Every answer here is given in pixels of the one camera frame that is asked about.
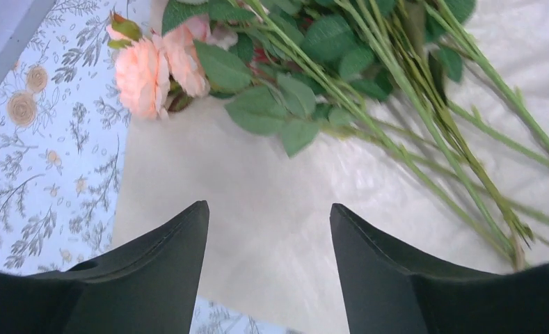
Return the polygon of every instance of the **green leaf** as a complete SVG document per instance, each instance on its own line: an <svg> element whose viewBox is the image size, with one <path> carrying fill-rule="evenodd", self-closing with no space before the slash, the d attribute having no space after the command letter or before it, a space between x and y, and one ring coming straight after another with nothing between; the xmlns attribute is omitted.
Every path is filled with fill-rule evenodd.
<svg viewBox="0 0 549 334"><path fill-rule="evenodd" d="M293 115L307 118L315 111L315 94L309 86L283 73L278 74L276 81Z"/></svg>
<svg viewBox="0 0 549 334"><path fill-rule="evenodd" d="M284 10L289 15L295 15L301 10L301 4L298 1L293 0L275 0L272 1L275 6Z"/></svg>
<svg viewBox="0 0 549 334"><path fill-rule="evenodd" d="M208 11L208 3L190 5L187 3L180 3L178 0L169 0L166 10L164 11L164 17L161 19L161 34L164 35L184 23L187 19L196 15L208 13Z"/></svg>
<svg viewBox="0 0 549 334"><path fill-rule="evenodd" d="M357 47L342 57L337 73L344 80L350 79L369 67L374 60L375 55L369 47Z"/></svg>
<svg viewBox="0 0 549 334"><path fill-rule="evenodd" d="M334 106L330 110L328 120L330 124L336 127L343 127L345 125L350 125L354 121L354 117L346 109Z"/></svg>
<svg viewBox="0 0 549 334"><path fill-rule="evenodd" d="M238 56L244 63L249 63L254 58L254 44L247 33L237 34L237 43L229 48L229 52Z"/></svg>
<svg viewBox="0 0 549 334"><path fill-rule="evenodd" d="M325 6L325 7L335 5L334 0L315 0L315 2L318 5Z"/></svg>
<svg viewBox="0 0 549 334"><path fill-rule="evenodd" d="M461 82L463 79L463 57L447 47L439 49L437 55L445 67L447 77L454 82Z"/></svg>
<svg viewBox="0 0 549 334"><path fill-rule="evenodd" d="M301 49L320 62L334 61L356 45L352 28L340 15L318 19L307 30Z"/></svg>
<svg viewBox="0 0 549 334"><path fill-rule="evenodd" d="M125 19L120 22L113 21L111 25L114 31L116 31L117 33L121 33L132 40L139 40L141 36L143 36L143 33L141 33L141 29L139 28L137 23L129 19Z"/></svg>
<svg viewBox="0 0 549 334"><path fill-rule="evenodd" d="M304 73L300 73L300 72L293 72L291 74L291 77L299 80L300 82L304 83L305 85L309 86L309 88L311 88L311 90L313 90L313 94L315 95L321 95L323 93L326 92L326 90L321 87L321 85L319 83L317 83L317 81L315 81L315 79L313 79L312 77L309 77L308 75L304 74Z"/></svg>
<svg viewBox="0 0 549 334"><path fill-rule="evenodd" d="M445 0L447 7L460 23L465 23L473 14L477 0ZM426 21L426 41L435 42L446 33L446 30L434 18L428 15Z"/></svg>
<svg viewBox="0 0 549 334"><path fill-rule="evenodd" d="M319 125L304 120L291 120L280 130L280 140L289 158L311 144L319 133Z"/></svg>
<svg viewBox="0 0 549 334"><path fill-rule="evenodd" d="M209 2L209 17L215 21L246 21L256 16L249 10L233 7L227 0Z"/></svg>
<svg viewBox="0 0 549 334"><path fill-rule="evenodd" d="M360 13L360 16L363 15L363 12L360 10L360 6L358 5L358 0L350 0L352 3L352 6L356 8L356 10ZM370 5L369 1L365 1L365 5L367 7L367 10L369 13L374 14L372 11L372 6ZM379 7L379 12L381 13L381 16L386 17L390 13L393 12L393 9L397 5L396 0L376 0L376 5Z"/></svg>
<svg viewBox="0 0 549 334"><path fill-rule="evenodd" d="M252 134L270 136L278 132L288 116L266 86L252 87L225 105L229 117Z"/></svg>
<svg viewBox="0 0 549 334"><path fill-rule="evenodd" d="M223 93L223 92L217 92L217 91L214 91L214 90L212 90L209 93L209 95L211 95L212 97L214 97L216 99L220 99L220 100L228 100L231 97L235 96L235 94L233 94L233 93Z"/></svg>
<svg viewBox="0 0 549 334"><path fill-rule="evenodd" d="M261 45L264 51L268 52L273 57L280 58L288 61L290 58L282 50L272 45L270 40L260 31L256 29L249 29L247 31L249 35L254 37Z"/></svg>
<svg viewBox="0 0 549 334"><path fill-rule="evenodd" d="M249 86L252 72L238 56L198 40L194 41L194 46L209 81L219 90L236 92Z"/></svg>
<svg viewBox="0 0 549 334"><path fill-rule="evenodd" d="M131 41L130 40L110 40L108 42L108 46L111 49L123 49L125 47L130 47Z"/></svg>
<svg viewBox="0 0 549 334"><path fill-rule="evenodd" d="M446 103L446 75L444 65L442 64L439 56L432 52L428 55L428 65L430 67L430 74L432 74L432 81L434 82L434 86L436 87L436 90L438 91L438 94L440 95L442 101Z"/></svg>
<svg viewBox="0 0 549 334"><path fill-rule="evenodd" d="M292 24L287 19L274 13L270 13L270 15L268 16L272 21L274 21L274 23L276 23L278 28L280 28L280 30L282 30L283 33L285 33L285 35L288 36L288 38L290 38L295 44L300 45L301 42L303 42L303 33L301 33L297 29L296 24Z"/></svg>
<svg viewBox="0 0 549 334"><path fill-rule="evenodd" d="M278 75L278 70L273 67L273 66L270 66L268 64L264 64L264 63L258 63L255 65L260 71L262 71L265 75L271 77L271 78L276 78L276 75Z"/></svg>
<svg viewBox="0 0 549 334"><path fill-rule="evenodd" d="M323 120L325 122L328 122L330 111L331 111L330 104L318 103L315 106L315 112L313 113L313 115L311 115L311 118L317 121Z"/></svg>
<svg viewBox="0 0 549 334"><path fill-rule="evenodd" d="M380 102L386 101L393 92L393 84L387 70L380 71L373 80L358 79L350 84L354 89Z"/></svg>

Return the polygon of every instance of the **printed leaf pattern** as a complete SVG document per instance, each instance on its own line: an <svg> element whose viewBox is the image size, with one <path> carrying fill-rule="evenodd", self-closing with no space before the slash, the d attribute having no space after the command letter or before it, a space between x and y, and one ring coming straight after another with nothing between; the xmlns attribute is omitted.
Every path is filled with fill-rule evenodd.
<svg viewBox="0 0 549 334"><path fill-rule="evenodd" d="M57 0L0 85L2 272L64 271L110 249L130 121L107 46L113 9L143 22L149 2ZM200 298L195 314L195 334L295 333Z"/></svg>

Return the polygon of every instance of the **gray wall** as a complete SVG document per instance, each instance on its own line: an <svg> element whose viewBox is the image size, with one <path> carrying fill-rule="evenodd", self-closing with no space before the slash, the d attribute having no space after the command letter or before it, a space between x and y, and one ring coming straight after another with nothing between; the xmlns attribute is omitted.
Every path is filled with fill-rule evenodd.
<svg viewBox="0 0 549 334"><path fill-rule="evenodd" d="M0 83L55 0L0 0Z"/></svg>

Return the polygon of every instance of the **white paper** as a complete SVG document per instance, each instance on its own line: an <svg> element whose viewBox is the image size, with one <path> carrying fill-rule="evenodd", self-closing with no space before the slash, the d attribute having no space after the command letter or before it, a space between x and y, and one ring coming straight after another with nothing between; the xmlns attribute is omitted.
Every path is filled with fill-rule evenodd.
<svg viewBox="0 0 549 334"><path fill-rule="evenodd" d="M549 133L549 0L479 0L468 30L506 81L523 89L529 109ZM518 118L477 78L468 74L464 87L449 89L465 107L476 105L485 122L531 145ZM205 99L168 122L132 122L114 230L113 242L120 245L192 202L208 200L211 221L199 295L306 333L348 333L329 232L334 202L443 259L510 270L406 169L372 145L319 136L288 159L278 139L242 131L222 105ZM396 101L391 105L404 116L413 114ZM372 106L382 118L388 110ZM549 213L549 170L472 127L462 128L504 194ZM549 229L526 221L549 239ZM549 249L533 246L527 257L532 263L549 261Z"/></svg>

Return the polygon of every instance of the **peach rose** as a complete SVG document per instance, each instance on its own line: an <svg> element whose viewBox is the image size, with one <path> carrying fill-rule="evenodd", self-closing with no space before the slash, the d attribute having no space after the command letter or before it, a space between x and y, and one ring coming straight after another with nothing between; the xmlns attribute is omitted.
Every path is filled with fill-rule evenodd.
<svg viewBox="0 0 549 334"><path fill-rule="evenodd" d="M120 102L142 118L165 118L164 103L170 90L168 60L163 41L153 35L121 49L115 63Z"/></svg>
<svg viewBox="0 0 549 334"><path fill-rule="evenodd" d="M191 17L164 36L166 55L172 77L191 97L206 96L211 87L200 66L194 40L229 49L237 43L237 34L223 28L211 33L208 15Z"/></svg>

